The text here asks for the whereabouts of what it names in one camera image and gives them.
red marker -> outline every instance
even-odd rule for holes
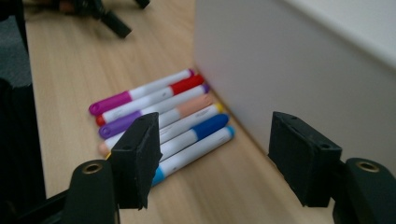
[[[187,91],[191,88],[194,88],[198,85],[204,83],[204,78],[200,75],[196,75],[194,77],[189,77],[183,79],[175,84],[172,84],[166,88],[163,88],[159,91],[155,91],[147,96],[144,96],[140,99],[132,101],[128,104],[121,105],[114,109],[108,110],[107,112],[103,113],[96,117],[96,123],[99,126],[102,126],[108,122],[113,120],[122,118],[127,116],[131,113],[134,113],[137,110],[144,109],[150,105],[154,105],[159,103],[162,100],[168,99],[172,96],[178,95],[183,91]]]

white wall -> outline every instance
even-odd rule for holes
[[[195,61],[267,150],[273,111],[396,174],[396,71],[289,3],[197,0]]]

gray floor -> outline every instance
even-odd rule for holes
[[[0,78],[14,87],[32,83],[29,57],[14,17],[0,21]]]

white box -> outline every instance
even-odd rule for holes
[[[395,174],[395,8],[371,0],[196,0],[196,66],[263,150],[280,111],[342,147],[343,161],[365,158]]]

wooden surface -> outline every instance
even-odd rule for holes
[[[78,165],[100,158],[91,103],[194,68],[193,0],[152,1],[144,10],[113,0],[106,8],[134,28],[126,39],[92,18],[27,8],[48,197],[68,188]],[[121,210],[121,223],[332,223],[332,202],[302,207],[266,155],[230,123],[235,139],[154,187],[147,210]]]

